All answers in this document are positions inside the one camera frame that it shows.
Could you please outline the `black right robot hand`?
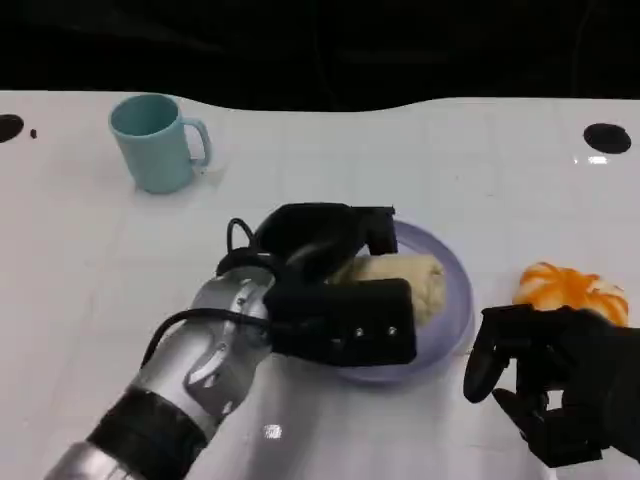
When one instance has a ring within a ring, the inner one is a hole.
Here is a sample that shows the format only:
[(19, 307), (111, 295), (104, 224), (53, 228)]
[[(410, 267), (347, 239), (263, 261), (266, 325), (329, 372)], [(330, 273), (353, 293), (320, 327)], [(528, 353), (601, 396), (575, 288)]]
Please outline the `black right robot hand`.
[(472, 403), (493, 397), (550, 468), (639, 457), (639, 331), (586, 309), (483, 310), (464, 376)]

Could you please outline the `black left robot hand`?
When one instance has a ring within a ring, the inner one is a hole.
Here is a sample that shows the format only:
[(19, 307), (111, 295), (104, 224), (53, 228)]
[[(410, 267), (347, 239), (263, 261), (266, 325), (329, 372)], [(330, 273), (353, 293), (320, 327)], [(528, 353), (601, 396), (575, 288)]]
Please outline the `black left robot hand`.
[(252, 244), (275, 255), (305, 283), (327, 280), (363, 248), (395, 254), (398, 243), (392, 207), (342, 203), (290, 203), (272, 212)]

